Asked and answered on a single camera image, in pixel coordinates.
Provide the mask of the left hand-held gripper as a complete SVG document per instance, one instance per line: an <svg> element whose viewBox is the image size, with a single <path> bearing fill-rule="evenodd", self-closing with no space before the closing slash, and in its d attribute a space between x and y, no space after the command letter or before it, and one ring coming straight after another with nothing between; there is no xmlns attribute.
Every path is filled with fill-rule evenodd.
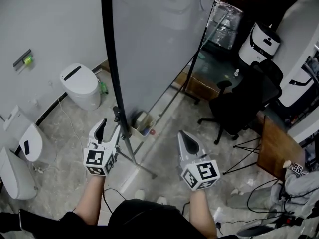
<svg viewBox="0 0 319 239"><path fill-rule="evenodd" d="M103 141L107 118L96 123L89 132L89 144L84 149L83 165L91 175L108 176L116 163L121 126L117 125L109 141Z"/></svg>

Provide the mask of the black-framed whiteboard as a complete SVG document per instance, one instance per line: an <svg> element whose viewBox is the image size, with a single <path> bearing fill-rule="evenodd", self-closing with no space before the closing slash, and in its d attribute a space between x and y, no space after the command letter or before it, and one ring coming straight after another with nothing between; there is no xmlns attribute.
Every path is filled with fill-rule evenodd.
<svg viewBox="0 0 319 239"><path fill-rule="evenodd" d="M107 59L121 126L135 163L131 122L150 111L190 61L199 54L213 8L199 0L101 0Z"/></svg>

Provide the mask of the person's left forearm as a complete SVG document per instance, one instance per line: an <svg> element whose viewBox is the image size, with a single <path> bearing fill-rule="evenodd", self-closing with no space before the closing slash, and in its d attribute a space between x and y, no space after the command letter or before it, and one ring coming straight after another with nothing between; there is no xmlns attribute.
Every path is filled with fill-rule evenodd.
<svg viewBox="0 0 319 239"><path fill-rule="evenodd" d="M104 176L92 176L73 211L88 225L98 224L105 179Z"/></svg>

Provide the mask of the person's right forearm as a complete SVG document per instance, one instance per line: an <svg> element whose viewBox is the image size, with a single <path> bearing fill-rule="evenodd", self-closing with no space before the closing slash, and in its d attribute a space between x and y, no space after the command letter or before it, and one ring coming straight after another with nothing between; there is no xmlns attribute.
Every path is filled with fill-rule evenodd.
<svg viewBox="0 0 319 239"><path fill-rule="evenodd" d="M204 190L190 194L189 221L208 239L217 239L217 228Z"/></svg>

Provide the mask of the round white toilet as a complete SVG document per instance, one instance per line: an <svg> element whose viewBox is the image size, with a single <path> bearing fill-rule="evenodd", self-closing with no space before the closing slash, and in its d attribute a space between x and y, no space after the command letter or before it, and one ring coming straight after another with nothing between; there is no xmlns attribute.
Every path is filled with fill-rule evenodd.
<svg viewBox="0 0 319 239"><path fill-rule="evenodd" d="M60 73L60 81L65 92L80 108L93 111L101 104L99 81L88 67L73 63Z"/></svg>

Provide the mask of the black office chair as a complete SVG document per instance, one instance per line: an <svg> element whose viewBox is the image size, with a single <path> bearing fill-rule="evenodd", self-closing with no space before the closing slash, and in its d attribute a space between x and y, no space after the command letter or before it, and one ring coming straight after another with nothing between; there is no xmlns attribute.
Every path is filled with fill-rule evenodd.
<svg viewBox="0 0 319 239"><path fill-rule="evenodd" d="M258 111L281 96L282 78L282 71L272 60L254 61L249 66L248 74L231 92L225 92L226 88L232 86L230 81L217 83L220 92L208 102L213 117L200 118L197 123L207 121L219 124L215 145L219 143L223 132L236 140L238 133L249 125Z"/></svg>

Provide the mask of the wooden staircase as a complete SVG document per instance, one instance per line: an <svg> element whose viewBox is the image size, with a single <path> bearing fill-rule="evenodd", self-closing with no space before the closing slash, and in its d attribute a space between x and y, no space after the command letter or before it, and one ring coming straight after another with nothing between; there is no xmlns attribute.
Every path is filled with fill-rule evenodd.
<svg viewBox="0 0 319 239"><path fill-rule="evenodd" d="M105 70L107 72L110 73L110 67L109 67L109 62L108 60L105 60L104 62L102 62L101 64L99 64L98 66L96 66L95 68L92 69L92 71L94 73L97 73L100 69Z"/></svg>

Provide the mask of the white toilet with tank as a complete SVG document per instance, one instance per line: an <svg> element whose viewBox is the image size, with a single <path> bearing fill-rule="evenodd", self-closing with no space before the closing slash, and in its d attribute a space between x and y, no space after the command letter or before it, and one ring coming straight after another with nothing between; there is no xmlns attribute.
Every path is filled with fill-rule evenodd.
<svg viewBox="0 0 319 239"><path fill-rule="evenodd" d="M28 161L40 161L46 164L55 161L56 152L53 145L18 105L5 120L3 128L19 141L19 146Z"/></svg>

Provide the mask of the white paper sheet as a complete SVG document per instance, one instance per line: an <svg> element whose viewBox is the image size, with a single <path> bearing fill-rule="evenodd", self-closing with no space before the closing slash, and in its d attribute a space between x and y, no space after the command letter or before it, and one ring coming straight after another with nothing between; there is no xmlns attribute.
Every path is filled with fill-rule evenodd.
<svg viewBox="0 0 319 239"><path fill-rule="evenodd" d="M213 218L216 222L224 222L225 214L223 213L223 208L218 207L215 211Z"/></svg>

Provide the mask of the long white toilet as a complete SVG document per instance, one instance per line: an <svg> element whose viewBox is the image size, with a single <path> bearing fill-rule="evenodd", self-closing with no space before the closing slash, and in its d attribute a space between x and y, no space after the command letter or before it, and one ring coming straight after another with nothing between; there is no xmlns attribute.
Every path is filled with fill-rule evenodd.
<svg viewBox="0 0 319 239"><path fill-rule="evenodd" d="M0 178L13 199L28 200L37 195L35 180L27 164L6 147L0 152Z"/></svg>

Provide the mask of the white and black robot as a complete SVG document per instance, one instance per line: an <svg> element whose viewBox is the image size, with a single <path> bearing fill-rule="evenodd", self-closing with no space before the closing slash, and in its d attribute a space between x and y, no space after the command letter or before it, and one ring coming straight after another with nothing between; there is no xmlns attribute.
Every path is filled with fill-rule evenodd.
<svg viewBox="0 0 319 239"><path fill-rule="evenodd" d="M312 69L304 63L283 87L282 94L279 97L280 103L285 107L292 106L316 82L317 79Z"/></svg>

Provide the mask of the black power strip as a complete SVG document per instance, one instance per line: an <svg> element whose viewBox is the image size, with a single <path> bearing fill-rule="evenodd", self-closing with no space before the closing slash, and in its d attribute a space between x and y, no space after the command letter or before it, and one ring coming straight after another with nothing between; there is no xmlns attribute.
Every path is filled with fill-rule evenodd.
<svg viewBox="0 0 319 239"><path fill-rule="evenodd" d="M283 218L283 225L285 226L301 226L302 222L304 221L301 217L295 216L284 216Z"/></svg>

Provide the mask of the white delivery robot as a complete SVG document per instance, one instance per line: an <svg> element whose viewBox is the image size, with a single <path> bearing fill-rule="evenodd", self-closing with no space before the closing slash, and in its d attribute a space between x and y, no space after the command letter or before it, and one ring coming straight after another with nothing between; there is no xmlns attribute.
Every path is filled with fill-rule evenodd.
<svg viewBox="0 0 319 239"><path fill-rule="evenodd" d="M281 40L277 33L263 23L257 22L241 46L238 55L250 66L255 61L272 60L280 44Z"/></svg>

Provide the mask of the plastic-wrapped furniture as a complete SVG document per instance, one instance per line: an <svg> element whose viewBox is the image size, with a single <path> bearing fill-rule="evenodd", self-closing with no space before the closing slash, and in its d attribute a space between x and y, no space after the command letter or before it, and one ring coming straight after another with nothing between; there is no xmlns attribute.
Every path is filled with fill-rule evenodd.
<svg viewBox="0 0 319 239"><path fill-rule="evenodd" d="M226 50L231 50L242 17L242 10L218 0L208 21L204 44L210 41Z"/></svg>

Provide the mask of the grey wall shelf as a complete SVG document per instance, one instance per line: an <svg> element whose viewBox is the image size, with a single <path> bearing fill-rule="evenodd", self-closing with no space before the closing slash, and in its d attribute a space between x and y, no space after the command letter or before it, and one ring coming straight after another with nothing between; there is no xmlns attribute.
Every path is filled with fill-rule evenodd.
<svg viewBox="0 0 319 239"><path fill-rule="evenodd" d="M28 49L22 56L20 56L14 63L13 63L13 67L14 67L14 69L17 71L21 66L22 66L22 64L24 64L23 63L23 58L24 57L26 57L26 56L28 56L28 55L32 55L31 54L32 53L32 51L30 50L30 49Z"/></svg>

